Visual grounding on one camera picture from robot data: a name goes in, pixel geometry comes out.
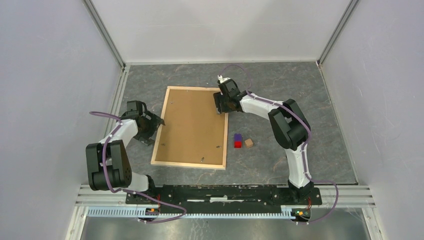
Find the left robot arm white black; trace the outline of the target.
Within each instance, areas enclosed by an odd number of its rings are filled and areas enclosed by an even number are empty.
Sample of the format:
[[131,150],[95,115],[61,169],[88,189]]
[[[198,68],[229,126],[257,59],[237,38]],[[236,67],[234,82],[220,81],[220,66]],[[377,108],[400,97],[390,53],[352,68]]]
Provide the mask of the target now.
[[113,193],[130,189],[145,204],[153,203],[157,190],[151,176],[134,173],[126,148],[131,140],[150,146],[153,135],[165,121],[139,100],[127,102],[122,116],[91,111],[91,115],[115,120],[114,128],[102,140],[85,148],[88,184],[93,191]]

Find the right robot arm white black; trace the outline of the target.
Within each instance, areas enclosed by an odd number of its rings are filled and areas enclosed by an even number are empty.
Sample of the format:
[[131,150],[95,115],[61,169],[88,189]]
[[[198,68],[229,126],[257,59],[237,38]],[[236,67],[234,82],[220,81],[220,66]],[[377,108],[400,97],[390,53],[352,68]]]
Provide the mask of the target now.
[[289,199],[302,204],[309,198],[314,184],[308,167],[307,145],[311,127],[293,99],[276,101],[248,90],[240,91],[236,82],[219,75],[219,92],[213,94],[218,114],[241,112],[254,114],[270,122],[277,143],[285,150],[289,166]]

